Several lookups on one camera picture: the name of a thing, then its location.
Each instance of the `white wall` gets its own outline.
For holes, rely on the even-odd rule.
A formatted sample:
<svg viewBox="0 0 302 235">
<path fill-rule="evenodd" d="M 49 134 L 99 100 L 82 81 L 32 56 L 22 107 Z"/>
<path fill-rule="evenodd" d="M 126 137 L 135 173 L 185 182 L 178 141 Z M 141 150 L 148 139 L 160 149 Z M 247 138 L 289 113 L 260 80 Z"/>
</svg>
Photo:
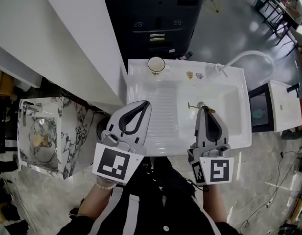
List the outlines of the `white wall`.
<svg viewBox="0 0 302 235">
<path fill-rule="evenodd" d="M 48 0 L 87 58 L 122 101 L 127 76 L 105 0 Z"/>
<path fill-rule="evenodd" d="M 47 0 L 0 0 L 0 47 L 102 110 L 110 112 L 111 105 L 123 105 Z M 106 62 L 102 65 L 109 68 Z"/>
<path fill-rule="evenodd" d="M 34 88 L 41 85 L 42 76 L 0 47 L 0 70 Z"/>
</svg>

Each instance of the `person sitting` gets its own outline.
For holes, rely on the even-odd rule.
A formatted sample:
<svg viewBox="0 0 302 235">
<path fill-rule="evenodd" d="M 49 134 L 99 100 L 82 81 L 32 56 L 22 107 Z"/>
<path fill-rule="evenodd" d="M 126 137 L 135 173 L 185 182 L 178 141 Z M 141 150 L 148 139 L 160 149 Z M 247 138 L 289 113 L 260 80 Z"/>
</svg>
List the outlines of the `person sitting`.
<svg viewBox="0 0 302 235">
<path fill-rule="evenodd" d="M 295 30 L 302 24 L 302 4 L 300 0 L 287 0 L 285 4 L 288 13 L 285 13 L 281 19 L 281 23 L 288 23 L 289 26 L 292 26 Z"/>
</svg>

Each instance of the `wrist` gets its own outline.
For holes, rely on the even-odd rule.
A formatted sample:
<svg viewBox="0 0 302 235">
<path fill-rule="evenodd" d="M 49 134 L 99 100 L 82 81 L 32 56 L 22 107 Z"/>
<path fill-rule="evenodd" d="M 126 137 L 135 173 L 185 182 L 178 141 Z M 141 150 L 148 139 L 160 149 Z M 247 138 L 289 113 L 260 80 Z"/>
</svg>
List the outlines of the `wrist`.
<svg viewBox="0 0 302 235">
<path fill-rule="evenodd" d="M 95 185 L 103 190 L 111 190 L 116 186 L 116 183 L 103 179 L 103 178 L 100 178 L 100 177 L 97 177 Z"/>
</svg>

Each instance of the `floor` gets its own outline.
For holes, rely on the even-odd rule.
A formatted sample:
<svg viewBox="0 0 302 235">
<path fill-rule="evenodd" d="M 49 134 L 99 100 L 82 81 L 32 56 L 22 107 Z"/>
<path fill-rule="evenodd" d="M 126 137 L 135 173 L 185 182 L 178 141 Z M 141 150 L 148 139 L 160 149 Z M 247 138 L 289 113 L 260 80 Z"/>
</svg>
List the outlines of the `floor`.
<svg viewBox="0 0 302 235">
<path fill-rule="evenodd" d="M 189 48 L 194 53 L 191 59 L 225 64 L 245 50 L 260 50 L 274 59 L 275 80 L 288 84 L 302 81 L 294 56 L 285 57 L 291 45 L 275 46 L 278 39 L 252 10 L 253 2 L 221 0 L 220 11 L 216 13 L 212 2 L 205 0 Z M 242 58 L 235 66 L 245 70 L 249 90 L 259 86 L 259 81 L 271 69 L 269 63 L 255 56 Z M 232 151 L 235 157 L 233 180 L 222 185 L 229 224 L 244 235 L 276 234 L 294 201 L 291 196 L 295 196 L 302 181 L 302 175 L 296 173 L 297 155 L 287 153 L 280 162 L 280 152 L 297 151 L 301 145 L 302 140 L 281 140 L 279 133 L 255 133 L 251 147 Z M 193 179 L 186 156 L 171 157 L 170 160 L 182 175 Z M 27 167 L 17 173 L 5 173 L 4 177 L 14 183 L 8 185 L 19 209 L 32 225 L 30 233 L 40 235 L 56 234 L 66 225 L 69 210 L 79 204 L 95 181 L 91 168 L 64 181 Z M 272 194 L 280 183 L 274 198 Z M 202 192 L 196 194 L 202 204 Z M 250 216 L 246 227 L 244 221 Z"/>
<path fill-rule="evenodd" d="M 217 13 L 213 2 L 205 0 L 189 47 L 193 52 L 191 60 L 224 65 L 243 51 L 259 50 L 270 55 L 275 62 L 272 79 L 290 85 L 302 83 L 302 72 L 298 71 L 294 61 L 295 51 L 293 55 L 286 56 L 293 47 L 292 43 L 275 45 L 279 38 L 253 10 L 254 1 L 220 0 Z M 248 90 L 260 86 L 260 81 L 272 71 L 266 59 L 254 55 L 242 57 L 233 66 L 244 69 Z"/>
</svg>

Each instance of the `faucet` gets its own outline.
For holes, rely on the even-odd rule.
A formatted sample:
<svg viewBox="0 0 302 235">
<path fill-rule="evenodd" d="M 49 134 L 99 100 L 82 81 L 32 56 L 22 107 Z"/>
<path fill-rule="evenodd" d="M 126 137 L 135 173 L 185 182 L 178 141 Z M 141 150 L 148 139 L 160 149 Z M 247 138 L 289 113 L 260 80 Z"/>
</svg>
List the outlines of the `faucet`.
<svg viewBox="0 0 302 235">
<path fill-rule="evenodd" d="M 222 66 L 221 64 L 215 64 L 215 69 L 217 69 L 218 71 L 221 71 L 226 77 L 228 77 L 227 73 L 225 72 L 225 69 L 227 67 L 229 67 L 230 65 L 232 65 L 233 63 L 235 63 L 241 57 L 247 56 L 247 55 L 257 55 L 257 56 L 262 56 L 264 58 L 267 58 L 270 61 L 270 63 L 272 64 L 272 66 L 273 66 L 273 71 L 276 68 L 275 64 L 274 64 L 274 60 L 269 55 L 267 55 L 267 54 L 265 54 L 263 52 L 257 51 L 257 50 L 248 50 L 248 51 L 240 53 L 239 55 L 237 55 L 235 58 L 233 58 L 231 61 L 229 61 L 224 66 Z"/>
<path fill-rule="evenodd" d="M 23 126 L 26 126 L 27 123 L 25 121 L 25 114 L 27 112 L 27 110 L 31 110 L 31 111 L 34 111 L 34 112 L 39 112 L 39 110 L 33 108 L 31 105 L 28 104 L 28 102 L 23 102 Z"/>
<path fill-rule="evenodd" d="M 300 83 L 297 83 L 289 88 L 287 88 L 287 92 L 291 92 L 291 91 L 296 91 L 297 92 L 297 98 L 299 98 L 299 93 L 298 93 L 298 90 L 300 90 Z"/>
</svg>

